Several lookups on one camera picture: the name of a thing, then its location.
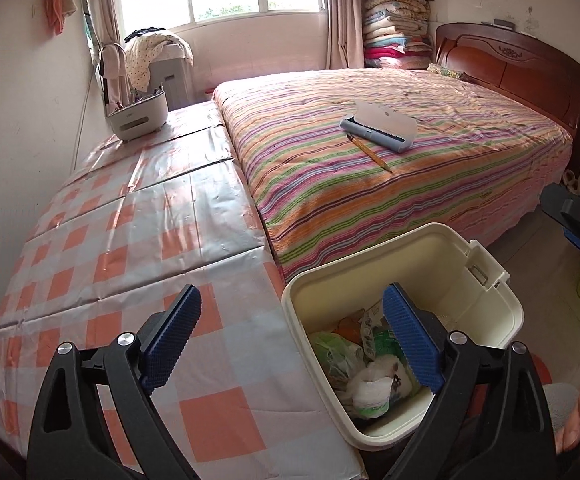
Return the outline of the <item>orange tangerine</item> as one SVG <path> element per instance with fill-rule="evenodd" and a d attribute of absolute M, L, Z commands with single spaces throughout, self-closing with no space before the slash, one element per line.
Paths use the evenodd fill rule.
<path fill-rule="evenodd" d="M 361 346 L 363 344 L 363 338 L 361 338 L 361 321 L 363 321 L 363 310 L 342 318 L 342 320 L 337 322 L 333 332 L 351 341 L 353 344 Z"/>

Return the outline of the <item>white plastic bag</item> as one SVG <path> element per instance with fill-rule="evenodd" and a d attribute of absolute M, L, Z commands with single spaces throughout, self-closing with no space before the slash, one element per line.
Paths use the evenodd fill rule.
<path fill-rule="evenodd" d="M 398 356 L 378 356 L 337 394 L 352 419 L 372 420 L 420 389 L 419 382 Z"/>

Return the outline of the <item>green snack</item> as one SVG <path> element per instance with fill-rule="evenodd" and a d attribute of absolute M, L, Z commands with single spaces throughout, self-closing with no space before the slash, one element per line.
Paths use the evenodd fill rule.
<path fill-rule="evenodd" d="M 310 334 L 308 339 L 333 389 L 345 390 L 366 367 L 363 348 L 339 334 L 317 332 Z"/>

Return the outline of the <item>green wet wipes pack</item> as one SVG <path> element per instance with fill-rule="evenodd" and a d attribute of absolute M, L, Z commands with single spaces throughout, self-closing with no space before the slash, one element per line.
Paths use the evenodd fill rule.
<path fill-rule="evenodd" d="M 373 341 L 375 341 L 375 356 L 397 356 L 398 359 L 404 361 L 404 352 L 389 327 L 376 327 L 372 333 Z"/>

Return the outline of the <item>cream plastic trash bin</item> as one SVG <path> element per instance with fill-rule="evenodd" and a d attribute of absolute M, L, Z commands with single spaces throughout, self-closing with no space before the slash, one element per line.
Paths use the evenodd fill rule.
<path fill-rule="evenodd" d="M 356 254 L 305 271 L 285 286 L 281 304 L 311 379 L 345 441 L 366 451 L 390 448 L 419 426 L 434 393 L 450 380 L 441 352 L 448 335 L 505 348 L 524 321 L 509 274 L 476 240 L 428 223 Z M 372 307 L 405 353 L 421 390 L 366 429 L 355 426 L 308 338 Z"/>

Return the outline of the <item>striped bed cover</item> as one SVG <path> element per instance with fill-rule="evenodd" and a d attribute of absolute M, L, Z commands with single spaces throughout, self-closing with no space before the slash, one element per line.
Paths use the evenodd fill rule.
<path fill-rule="evenodd" d="M 224 82 L 213 99 L 284 278 L 430 222 L 495 242 L 560 179 L 570 133 L 476 84 L 410 70 L 313 70 Z M 394 153 L 340 126 L 355 102 L 416 120 Z"/>

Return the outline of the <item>checkered plastic tablecloth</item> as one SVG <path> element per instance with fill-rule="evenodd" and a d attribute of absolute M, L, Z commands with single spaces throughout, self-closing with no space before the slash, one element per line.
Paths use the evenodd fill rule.
<path fill-rule="evenodd" d="M 202 296 L 152 400 L 204 479 L 361 479 L 291 337 L 284 281 L 213 103 L 159 132 L 108 139 L 52 198 L 0 304 L 0 439 L 25 454 L 53 353 L 109 344 Z"/>

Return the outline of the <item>wooden headboard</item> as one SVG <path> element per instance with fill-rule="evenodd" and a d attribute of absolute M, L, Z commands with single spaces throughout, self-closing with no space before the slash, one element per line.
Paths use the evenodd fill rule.
<path fill-rule="evenodd" d="M 435 63 L 496 91 L 565 128 L 573 139 L 568 168 L 580 174 L 580 63 L 529 35 L 474 23 L 435 30 Z"/>

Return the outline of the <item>grey knee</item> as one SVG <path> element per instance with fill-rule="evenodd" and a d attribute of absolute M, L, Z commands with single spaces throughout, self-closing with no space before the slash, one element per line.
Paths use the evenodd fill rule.
<path fill-rule="evenodd" d="M 552 419 L 552 429 L 557 432 L 566 424 L 578 403 L 578 389 L 565 382 L 556 382 L 544 385 L 544 393 Z"/>

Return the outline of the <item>yellow pencil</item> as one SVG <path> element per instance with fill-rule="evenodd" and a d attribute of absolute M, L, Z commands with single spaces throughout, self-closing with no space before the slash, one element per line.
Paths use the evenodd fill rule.
<path fill-rule="evenodd" d="M 348 140 L 350 140 L 353 144 L 363 152 L 363 154 L 367 155 L 376 165 L 382 168 L 384 171 L 387 171 L 389 174 L 392 172 L 390 166 L 374 151 L 372 151 L 368 146 L 361 142 L 356 136 L 353 136 L 352 133 L 348 133 L 347 135 Z"/>

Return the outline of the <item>grey white notebook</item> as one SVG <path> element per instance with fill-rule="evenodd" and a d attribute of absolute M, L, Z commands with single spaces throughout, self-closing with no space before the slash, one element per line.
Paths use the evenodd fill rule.
<path fill-rule="evenodd" d="M 355 113 L 340 121 L 344 131 L 394 153 L 411 148 L 418 134 L 415 119 L 377 104 L 356 101 L 355 106 Z"/>

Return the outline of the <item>white storage caddy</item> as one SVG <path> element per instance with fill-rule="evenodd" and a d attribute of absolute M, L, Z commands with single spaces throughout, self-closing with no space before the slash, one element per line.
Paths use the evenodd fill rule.
<path fill-rule="evenodd" d="M 129 142 L 159 131 L 166 124 L 168 106 L 165 92 L 157 88 L 136 103 L 116 110 L 107 117 L 115 136 Z"/>

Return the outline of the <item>stack of folded quilts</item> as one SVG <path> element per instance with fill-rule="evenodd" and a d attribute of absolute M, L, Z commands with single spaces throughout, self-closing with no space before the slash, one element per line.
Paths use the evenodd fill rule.
<path fill-rule="evenodd" d="M 433 58 L 430 0 L 366 0 L 363 8 L 366 67 L 427 69 Z"/>

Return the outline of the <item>right pink curtain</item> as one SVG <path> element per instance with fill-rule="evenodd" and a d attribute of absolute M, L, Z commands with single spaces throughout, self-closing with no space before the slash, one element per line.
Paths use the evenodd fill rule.
<path fill-rule="evenodd" d="M 327 0 L 329 70 L 363 68 L 363 0 Z"/>

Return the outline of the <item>pink curtain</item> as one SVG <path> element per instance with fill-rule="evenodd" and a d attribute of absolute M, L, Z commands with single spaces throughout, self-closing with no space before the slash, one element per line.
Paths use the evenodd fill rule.
<path fill-rule="evenodd" d="M 96 38 L 100 44 L 121 44 L 115 0 L 88 0 Z"/>
<path fill-rule="evenodd" d="M 327 0 L 329 70 L 363 68 L 363 0 Z"/>

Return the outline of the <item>left pink curtain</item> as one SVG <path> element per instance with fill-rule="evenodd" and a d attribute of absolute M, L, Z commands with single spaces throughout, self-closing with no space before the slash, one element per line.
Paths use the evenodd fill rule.
<path fill-rule="evenodd" d="M 100 44 L 121 44 L 115 0 L 88 0 L 96 38 Z"/>

